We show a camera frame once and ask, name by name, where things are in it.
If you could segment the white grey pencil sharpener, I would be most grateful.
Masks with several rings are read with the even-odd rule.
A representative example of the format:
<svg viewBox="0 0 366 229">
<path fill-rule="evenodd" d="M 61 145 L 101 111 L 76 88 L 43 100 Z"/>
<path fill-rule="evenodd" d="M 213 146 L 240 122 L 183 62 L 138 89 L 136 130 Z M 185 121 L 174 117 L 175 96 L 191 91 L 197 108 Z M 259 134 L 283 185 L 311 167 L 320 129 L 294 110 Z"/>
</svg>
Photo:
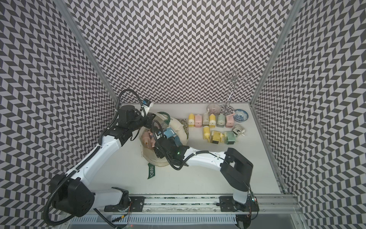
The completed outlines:
<svg viewBox="0 0 366 229">
<path fill-rule="evenodd" d="M 232 129 L 235 137 L 239 137 L 240 135 L 245 136 L 246 129 L 241 125 L 235 125 Z"/>
</svg>

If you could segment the white cartoon pencil sharpener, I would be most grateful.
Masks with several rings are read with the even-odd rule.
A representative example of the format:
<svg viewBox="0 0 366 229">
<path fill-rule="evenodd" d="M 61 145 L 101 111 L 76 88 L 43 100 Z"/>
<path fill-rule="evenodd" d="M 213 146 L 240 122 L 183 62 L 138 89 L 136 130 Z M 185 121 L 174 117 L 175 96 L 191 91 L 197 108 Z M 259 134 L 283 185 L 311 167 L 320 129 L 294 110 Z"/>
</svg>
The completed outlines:
<svg viewBox="0 0 366 229">
<path fill-rule="evenodd" d="M 202 126 L 209 126 L 209 114 L 208 113 L 204 113 L 203 117 L 202 117 Z"/>
</svg>

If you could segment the yellow block pencil sharpener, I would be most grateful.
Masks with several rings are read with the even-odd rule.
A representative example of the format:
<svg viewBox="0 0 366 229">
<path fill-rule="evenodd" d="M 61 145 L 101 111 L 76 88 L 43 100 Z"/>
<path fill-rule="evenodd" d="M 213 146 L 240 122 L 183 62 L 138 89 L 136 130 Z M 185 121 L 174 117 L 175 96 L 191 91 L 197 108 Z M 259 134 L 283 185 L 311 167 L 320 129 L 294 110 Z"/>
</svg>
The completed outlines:
<svg viewBox="0 0 366 229">
<path fill-rule="evenodd" d="M 188 117 L 188 126 L 195 127 L 195 115 L 191 113 Z"/>
</svg>

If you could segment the mint green pencil sharpener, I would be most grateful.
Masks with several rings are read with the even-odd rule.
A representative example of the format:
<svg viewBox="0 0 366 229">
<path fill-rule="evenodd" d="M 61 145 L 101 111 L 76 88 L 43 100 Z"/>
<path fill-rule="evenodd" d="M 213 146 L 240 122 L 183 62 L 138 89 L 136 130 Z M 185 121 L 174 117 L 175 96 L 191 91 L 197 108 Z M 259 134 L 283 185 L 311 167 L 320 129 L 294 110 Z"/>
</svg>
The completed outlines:
<svg viewBox="0 0 366 229">
<path fill-rule="evenodd" d="M 217 127 L 225 127 L 226 125 L 226 116 L 224 114 L 219 114 L 216 121 Z"/>
</svg>

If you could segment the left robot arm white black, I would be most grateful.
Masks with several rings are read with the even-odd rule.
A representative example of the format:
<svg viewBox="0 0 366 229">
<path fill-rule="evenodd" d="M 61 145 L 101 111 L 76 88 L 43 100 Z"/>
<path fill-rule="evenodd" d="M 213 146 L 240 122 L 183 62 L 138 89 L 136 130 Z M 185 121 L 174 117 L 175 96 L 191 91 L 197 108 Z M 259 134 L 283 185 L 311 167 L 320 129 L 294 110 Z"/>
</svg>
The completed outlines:
<svg viewBox="0 0 366 229">
<path fill-rule="evenodd" d="M 119 205 L 128 207 L 128 192 L 117 187 L 106 187 L 101 191 L 90 188 L 94 176 L 105 162 L 118 150 L 126 149 L 134 131 L 150 127 L 153 115 L 149 114 L 151 102 L 143 102 L 141 110 L 124 105 L 116 112 L 112 124 L 102 132 L 97 146 L 75 167 L 64 175 L 55 175 L 50 182 L 51 195 L 44 208 L 44 216 L 53 207 L 71 215 L 81 217 L 91 209 Z"/>
</svg>

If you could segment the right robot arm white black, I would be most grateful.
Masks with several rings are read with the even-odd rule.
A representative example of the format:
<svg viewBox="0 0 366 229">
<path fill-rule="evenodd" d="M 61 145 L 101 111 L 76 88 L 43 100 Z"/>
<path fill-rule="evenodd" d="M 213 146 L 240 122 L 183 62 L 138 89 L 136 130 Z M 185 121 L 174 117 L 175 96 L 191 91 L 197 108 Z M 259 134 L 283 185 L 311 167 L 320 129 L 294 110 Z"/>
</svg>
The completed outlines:
<svg viewBox="0 0 366 229">
<path fill-rule="evenodd" d="M 184 166 L 219 171 L 234 188 L 233 208 L 230 211 L 259 212 L 257 198 L 250 186 L 254 165 L 236 149 L 228 148 L 222 152 L 198 150 L 189 146 L 177 146 L 173 141 L 161 137 L 153 150 L 158 158 L 167 159 L 169 165 L 177 171 Z"/>
</svg>

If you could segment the small yellow black sharpener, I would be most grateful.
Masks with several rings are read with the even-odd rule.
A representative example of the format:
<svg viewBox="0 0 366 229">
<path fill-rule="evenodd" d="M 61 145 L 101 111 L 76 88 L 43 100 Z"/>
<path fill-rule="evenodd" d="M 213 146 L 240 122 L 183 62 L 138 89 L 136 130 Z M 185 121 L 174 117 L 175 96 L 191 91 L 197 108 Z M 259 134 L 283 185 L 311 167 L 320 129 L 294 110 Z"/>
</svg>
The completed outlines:
<svg viewBox="0 0 366 229">
<path fill-rule="evenodd" d="M 224 134 L 219 131 L 211 131 L 210 143 L 219 144 L 224 143 Z"/>
</svg>

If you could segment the pink rounded pencil sharpener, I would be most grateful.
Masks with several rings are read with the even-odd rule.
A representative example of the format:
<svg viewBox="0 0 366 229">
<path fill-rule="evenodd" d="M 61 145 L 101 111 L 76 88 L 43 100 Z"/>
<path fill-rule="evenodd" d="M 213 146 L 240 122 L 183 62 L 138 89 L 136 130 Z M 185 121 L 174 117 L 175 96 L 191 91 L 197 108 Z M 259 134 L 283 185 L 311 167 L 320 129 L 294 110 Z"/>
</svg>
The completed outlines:
<svg viewBox="0 0 366 229">
<path fill-rule="evenodd" d="M 201 128 L 203 126 L 203 116 L 201 114 L 196 114 L 194 117 L 194 127 Z"/>
</svg>

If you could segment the pink block pencil sharpener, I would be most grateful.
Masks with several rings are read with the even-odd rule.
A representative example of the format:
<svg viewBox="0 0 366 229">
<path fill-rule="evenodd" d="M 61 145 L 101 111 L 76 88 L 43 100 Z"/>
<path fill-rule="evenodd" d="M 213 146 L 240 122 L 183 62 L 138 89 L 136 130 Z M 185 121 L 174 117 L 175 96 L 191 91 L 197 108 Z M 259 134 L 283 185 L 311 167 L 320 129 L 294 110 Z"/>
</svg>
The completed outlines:
<svg viewBox="0 0 366 229">
<path fill-rule="evenodd" d="M 226 128 L 232 128 L 234 126 L 234 115 L 229 114 L 226 116 Z"/>
</svg>

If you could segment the green block pencil sharpener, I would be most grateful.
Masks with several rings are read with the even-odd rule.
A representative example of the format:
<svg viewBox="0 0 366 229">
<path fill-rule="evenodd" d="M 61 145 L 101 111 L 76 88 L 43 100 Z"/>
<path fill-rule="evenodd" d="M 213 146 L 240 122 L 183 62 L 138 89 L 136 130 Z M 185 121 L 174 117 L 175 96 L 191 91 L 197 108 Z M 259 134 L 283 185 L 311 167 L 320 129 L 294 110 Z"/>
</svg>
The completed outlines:
<svg viewBox="0 0 366 229">
<path fill-rule="evenodd" d="M 233 131 L 225 131 L 224 132 L 224 143 L 226 145 L 234 145 L 236 142 L 236 135 Z"/>
</svg>

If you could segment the blue round pencil sharpener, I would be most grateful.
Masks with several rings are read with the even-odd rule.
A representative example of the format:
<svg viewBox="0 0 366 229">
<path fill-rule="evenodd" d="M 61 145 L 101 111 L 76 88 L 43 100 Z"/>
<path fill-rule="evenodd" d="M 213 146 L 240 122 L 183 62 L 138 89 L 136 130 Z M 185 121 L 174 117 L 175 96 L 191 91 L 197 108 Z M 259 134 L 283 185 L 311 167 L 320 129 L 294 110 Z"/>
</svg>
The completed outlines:
<svg viewBox="0 0 366 229">
<path fill-rule="evenodd" d="M 165 131 L 164 131 L 164 135 L 166 136 L 166 138 L 171 138 L 171 137 L 175 137 L 176 133 L 173 131 L 172 128 L 168 127 Z"/>
</svg>

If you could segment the yellow round pencil sharpener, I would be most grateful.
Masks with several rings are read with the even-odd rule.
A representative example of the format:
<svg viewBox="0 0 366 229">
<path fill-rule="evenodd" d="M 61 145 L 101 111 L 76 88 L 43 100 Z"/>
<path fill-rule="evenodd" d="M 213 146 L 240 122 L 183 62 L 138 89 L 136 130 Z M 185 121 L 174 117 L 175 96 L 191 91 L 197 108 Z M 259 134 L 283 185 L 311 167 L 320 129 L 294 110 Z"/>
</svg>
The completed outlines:
<svg viewBox="0 0 366 229">
<path fill-rule="evenodd" d="M 209 116 L 209 127 L 210 128 L 216 127 L 216 115 L 215 114 L 210 114 L 210 116 Z"/>
</svg>

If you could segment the small pink sharpener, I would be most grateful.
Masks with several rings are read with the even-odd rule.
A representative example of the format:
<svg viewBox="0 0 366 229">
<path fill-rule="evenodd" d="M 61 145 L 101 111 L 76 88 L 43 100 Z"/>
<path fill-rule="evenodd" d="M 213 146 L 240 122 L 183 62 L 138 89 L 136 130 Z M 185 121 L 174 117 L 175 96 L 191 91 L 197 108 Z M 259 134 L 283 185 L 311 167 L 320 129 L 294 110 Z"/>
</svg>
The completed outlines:
<svg viewBox="0 0 366 229">
<path fill-rule="evenodd" d="M 151 137 L 151 134 L 149 131 L 144 131 L 141 139 L 142 139 L 142 143 L 145 146 L 145 148 L 148 148 L 148 149 L 154 148 L 155 140 L 154 140 L 154 138 Z"/>
</svg>

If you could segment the cream canvas tote bag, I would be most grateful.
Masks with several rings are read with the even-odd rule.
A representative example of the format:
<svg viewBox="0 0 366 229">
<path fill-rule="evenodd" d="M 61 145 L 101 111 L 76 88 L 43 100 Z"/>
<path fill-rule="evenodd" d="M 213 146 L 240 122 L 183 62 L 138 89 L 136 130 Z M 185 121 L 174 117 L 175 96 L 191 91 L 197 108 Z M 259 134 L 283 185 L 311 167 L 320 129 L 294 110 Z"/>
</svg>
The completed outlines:
<svg viewBox="0 0 366 229">
<path fill-rule="evenodd" d="M 160 131 L 158 126 L 154 128 L 158 131 L 157 136 L 161 137 L 165 135 L 168 140 L 175 143 L 176 146 L 186 145 L 189 138 L 188 123 L 185 119 L 176 119 L 171 117 L 166 112 L 150 113 L 149 117 L 157 120 L 161 127 Z M 150 128 L 145 128 L 140 136 L 142 143 L 142 156 L 148 162 L 148 178 L 151 179 L 155 176 L 156 167 L 165 167 L 169 165 L 168 160 L 163 153 L 159 153 L 155 148 L 155 139 L 150 131 Z"/>
</svg>

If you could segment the pink ribbed bowl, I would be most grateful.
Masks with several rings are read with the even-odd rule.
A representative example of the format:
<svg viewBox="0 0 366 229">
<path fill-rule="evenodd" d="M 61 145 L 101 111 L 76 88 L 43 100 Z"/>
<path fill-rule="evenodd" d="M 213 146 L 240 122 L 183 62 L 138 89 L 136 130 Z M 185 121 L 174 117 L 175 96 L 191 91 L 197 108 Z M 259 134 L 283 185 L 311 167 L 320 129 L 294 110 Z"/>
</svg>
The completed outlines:
<svg viewBox="0 0 366 229">
<path fill-rule="evenodd" d="M 209 104 L 206 109 L 209 115 L 219 115 L 221 113 L 221 107 L 218 104 Z"/>
</svg>

